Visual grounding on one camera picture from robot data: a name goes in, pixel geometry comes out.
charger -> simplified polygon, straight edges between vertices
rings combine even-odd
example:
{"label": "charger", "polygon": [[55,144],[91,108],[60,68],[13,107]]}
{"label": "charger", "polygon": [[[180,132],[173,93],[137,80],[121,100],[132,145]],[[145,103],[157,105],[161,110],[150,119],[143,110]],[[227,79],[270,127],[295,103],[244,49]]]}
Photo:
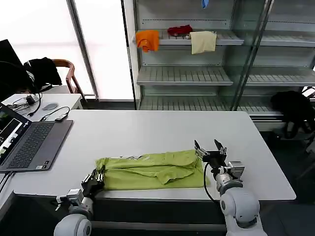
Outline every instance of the charger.
{"label": "charger", "polygon": [[35,100],[31,95],[26,97],[26,101],[29,105],[33,105],[35,103]]}

white table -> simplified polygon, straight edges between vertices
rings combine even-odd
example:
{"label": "white table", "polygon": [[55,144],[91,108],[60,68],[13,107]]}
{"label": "white table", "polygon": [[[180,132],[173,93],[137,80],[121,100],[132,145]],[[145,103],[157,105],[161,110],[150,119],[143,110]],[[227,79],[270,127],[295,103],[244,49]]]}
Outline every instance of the white table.
{"label": "white table", "polygon": [[[245,164],[244,187],[260,200],[296,197],[245,112],[72,110],[68,119],[74,124],[51,170],[16,174],[1,193],[0,206],[13,191],[56,196],[81,188],[81,180],[94,169],[99,158],[193,149],[194,139],[207,150],[216,149],[214,139],[222,142],[228,148],[227,160]],[[211,181],[209,192],[219,199],[210,169],[207,175]],[[106,191],[98,197],[208,199],[203,188]]]}
{"label": "white table", "polygon": [[[13,102],[15,102],[16,100],[20,99],[20,98],[24,98],[27,97],[27,94],[14,94],[11,97],[7,98],[6,100],[4,100],[2,103],[4,105],[8,105],[8,104],[12,104]],[[34,97],[34,95],[32,95],[34,100],[37,101],[38,100],[38,94],[37,96]],[[53,112],[54,110],[60,108],[60,107],[69,107],[71,110],[72,109],[82,109],[82,105],[81,105],[81,95],[77,94],[77,93],[70,93],[70,94],[64,94],[64,93],[43,93],[43,97],[41,99],[41,105],[39,110],[32,116],[29,117],[28,114],[32,111],[34,111],[37,107],[38,107],[38,102],[36,102],[34,105],[32,105],[29,109],[25,109],[23,111],[20,111],[19,113],[21,115],[23,115],[24,117],[26,117],[27,119],[29,119],[30,121],[39,121],[44,115],[49,114],[51,112]],[[26,100],[25,99],[21,99],[20,101],[18,101],[17,103],[25,103]],[[50,111],[44,111],[42,108],[44,108],[45,106],[47,106],[48,104],[51,103],[58,103],[58,107],[50,110]],[[60,109],[59,111],[51,114],[50,116],[47,117],[47,121],[48,120],[55,120],[56,118],[58,118],[61,114],[66,113],[68,110],[67,108],[64,109]]]}

folded shirt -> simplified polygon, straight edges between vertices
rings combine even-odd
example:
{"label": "folded shirt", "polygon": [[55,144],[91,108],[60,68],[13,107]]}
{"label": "folded shirt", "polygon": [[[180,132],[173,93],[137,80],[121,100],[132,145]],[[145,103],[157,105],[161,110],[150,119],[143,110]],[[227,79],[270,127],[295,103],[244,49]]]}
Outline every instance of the folded shirt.
{"label": "folded shirt", "polygon": [[203,187],[202,161],[195,150],[145,154],[137,160],[103,158],[96,161],[97,170],[103,166],[107,190]]}

beige towel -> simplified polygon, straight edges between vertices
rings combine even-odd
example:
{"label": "beige towel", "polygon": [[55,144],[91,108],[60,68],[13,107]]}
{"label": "beige towel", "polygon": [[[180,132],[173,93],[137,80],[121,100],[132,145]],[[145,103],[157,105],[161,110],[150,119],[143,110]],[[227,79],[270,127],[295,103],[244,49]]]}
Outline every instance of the beige towel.
{"label": "beige towel", "polygon": [[214,52],[217,34],[210,31],[191,32],[191,54]]}

laptop screen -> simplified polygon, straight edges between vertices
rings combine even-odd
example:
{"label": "laptop screen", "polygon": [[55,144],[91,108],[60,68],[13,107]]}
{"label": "laptop screen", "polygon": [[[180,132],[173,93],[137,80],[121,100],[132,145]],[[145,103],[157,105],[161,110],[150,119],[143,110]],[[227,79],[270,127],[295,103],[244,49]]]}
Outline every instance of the laptop screen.
{"label": "laptop screen", "polygon": [[1,104],[0,106],[0,163],[13,149],[31,122]]}

